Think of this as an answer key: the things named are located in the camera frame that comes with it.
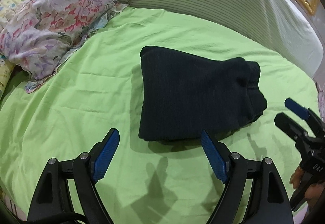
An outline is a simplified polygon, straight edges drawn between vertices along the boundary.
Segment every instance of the metal screw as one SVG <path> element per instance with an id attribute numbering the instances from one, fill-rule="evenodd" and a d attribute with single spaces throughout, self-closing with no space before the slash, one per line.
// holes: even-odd
<path id="1" fill-rule="evenodd" d="M 54 164 L 56 162 L 55 158 L 51 158 L 50 160 L 48 160 L 48 164 Z"/>
<path id="2" fill-rule="evenodd" d="M 240 158 L 240 154 L 239 153 L 232 153 L 231 154 L 231 157 L 234 158 L 234 159 L 239 159 Z"/>
<path id="3" fill-rule="evenodd" d="M 80 154 L 80 158 L 81 159 L 86 159 L 86 158 L 88 158 L 88 156 L 89 156 L 89 153 L 82 153 L 82 154 Z"/>
<path id="4" fill-rule="evenodd" d="M 271 163 L 272 163 L 272 159 L 271 159 L 271 158 L 268 158 L 268 157 L 266 157 L 266 158 L 264 159 L 264 161 L 265 161 L 267 164 L 271 164 Z"/>

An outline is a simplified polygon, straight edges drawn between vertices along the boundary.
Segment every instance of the folded black garment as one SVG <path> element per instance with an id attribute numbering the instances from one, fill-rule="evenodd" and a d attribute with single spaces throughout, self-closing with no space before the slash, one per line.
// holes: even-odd
<path id="1" fill-rule="evenodd" d="M 215 61 L 169 48 L 140 52 L 144 84 L 139 137 L 146 141 L 199 138 L 256 121 L 267 107 L 260 67 L 243 58 Z"/>

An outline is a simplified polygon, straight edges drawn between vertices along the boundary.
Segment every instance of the green bed sheet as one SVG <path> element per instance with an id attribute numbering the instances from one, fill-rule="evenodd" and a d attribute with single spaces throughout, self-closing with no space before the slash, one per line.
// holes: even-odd
<path id="1" fill-rule="evenodd" d="M 138 138 L 143 81 L 140 50 L 157 45 L 226 60 L 241 56 L 261 67 L 268 108 L 223 142 L 247 159 L 271 157 L 288 194 L 300 161 L 294 143 L 273 123 L 292 97 L 317 111 L 313 81 L 275 51 L 226 27 L 164 10 L 127 8 L 90 38 L 39 90 L 26 94 L 19 73 L 0 110 L 0 185 L 28 212 L 38 178 L 51 157 L 73 159 L 117 128 L 120 145 L 98 192 L 116 224 L 206 223 L 222 193 L 199 141 L 170 144 Z M 76 211 L 81 212 L 71 183 Z M 245 190 L 236 221 L 249 197 Z"/>

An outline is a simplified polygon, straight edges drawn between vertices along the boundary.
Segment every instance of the blue gripper pad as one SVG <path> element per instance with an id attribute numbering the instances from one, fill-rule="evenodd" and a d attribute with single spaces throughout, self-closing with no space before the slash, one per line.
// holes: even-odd
<path id="1" fill-rule="evenodd" d="M 226 183 L 228 181 L 226 163 L 222 159 L 221 155 L 219 154 L 215 145 L 212 143 L 206 131 L 202 131 L 201 133 L 201 144 L 214 174 L 219 180 L 221 180 L 223 183 Z"/>
<path id="2" fill-rule="evenodd" d="M 284 102 L 284 105 L 301 119 L 307 120 L 309 118 L 308 110 L 300 106 L 296 101 L 292 100 L 291 98 L 287 98 Z"/>
<path id="3" fill-rule="evenodd" d="M 118 130 L 114 130 L 94 163 L 94 174 L 92 177 L 94 183 L 97 183 L 98 180 L 104 178 L 119 143 L 120 133 Z"/>

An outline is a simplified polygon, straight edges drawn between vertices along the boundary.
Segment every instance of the folded dark pants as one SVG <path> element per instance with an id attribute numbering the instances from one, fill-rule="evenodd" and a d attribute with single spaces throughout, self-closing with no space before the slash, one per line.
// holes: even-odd
<path id="1" fill-rule="evenodd" d="M 260 67 L 243 58 L 215 61 L 146 46 L 139 137 L 146 141 L 223 133 L 256 121 L 267 107 L 258 88 Z"/>

